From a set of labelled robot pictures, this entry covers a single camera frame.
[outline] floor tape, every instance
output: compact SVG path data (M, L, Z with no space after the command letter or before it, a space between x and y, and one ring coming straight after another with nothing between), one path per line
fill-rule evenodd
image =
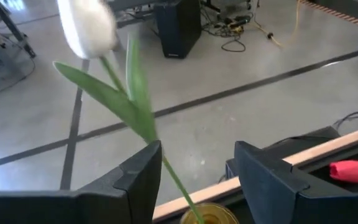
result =
M324 7L324 6L320 6L318 4L315 4L315 3L312 3L312 2L309 2L307 0L300 0L302 4L305 4L309 7L312 7L313 9L318 9L320 11L323 11L323 12L326 12L328 14L331 14L333 16L336 16L338 18L341 18L341 19L344 19L346 21L349 21L351 23L354 23L356 25L358 25L358 18L355 18L355 17L352 17L352 16L348 16L346 14L343 14L343 13L340 13L340 12L337 12L335 10L332 10L332 9L329 9L327 7Z

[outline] wooden plank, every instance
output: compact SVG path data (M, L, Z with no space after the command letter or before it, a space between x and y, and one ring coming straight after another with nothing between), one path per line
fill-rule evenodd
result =
M304 161L308 161L316 156L320 156L332 150L338 149L340 147L346 146L352 142L358 141L358 131L348 134L346 136L331 140L329 142L320 144L318 146L312 147L310 149L304 150L292 156L288 156L283 160L291 163L293 165L299 164ZM216 198L222 194L227 194L228 192L235 191L240 189L240 181L238 177L227 180L220 184L212 185L203 190L199 190L190 194L191 199L194 203L201 203L208 201L211 198ZM153 220L159 220L166 215L175 213L179 210L187 209L188 204L184 197L172 200L163 205L160 205L155 208Z

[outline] flower stem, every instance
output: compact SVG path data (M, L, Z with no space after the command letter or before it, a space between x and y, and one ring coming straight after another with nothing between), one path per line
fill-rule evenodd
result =
M197 211L196 205L194 204L194 202L191 200L189 193L187 193L185 187L183 186L182 182L180 181L179 177L177 176L177 174L175 173L175 171L173 171L171 164L168 162L168 159L165 157L165 155L162 156L162 162L164 163L165 167L167 168L169 174L171 175L173 181L175 181L177 187L179 188L179 190L181 191L181 193L183 194L183 196L185 197L187 203L190 206L190 209L193 211L193 213L196 215L198 224L204 224L204 219L201 216L201 214Z
M112 82L114 83L114 85L116 86L116 88L123 94L126 94L125 89L121 84L121 81L118 79L116 73L111 68L109 60L107 60L107 58L105 56L101 56L100 62L102 63L104 69L106 69L107 73L109 74L109 76L110 76Z

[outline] red tulip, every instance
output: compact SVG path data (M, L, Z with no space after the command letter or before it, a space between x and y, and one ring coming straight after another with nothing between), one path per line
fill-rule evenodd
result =
M329 175L336 180L358 183L358 161L332 162Z

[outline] flower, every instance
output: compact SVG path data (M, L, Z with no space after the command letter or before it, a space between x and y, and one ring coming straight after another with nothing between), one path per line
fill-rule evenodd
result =
M58 0L60 20L66 40L83 59L100 57L117 41L116 20L101 0Z
M358 183L358 161L339 161L329 165L329 175L350 183Z

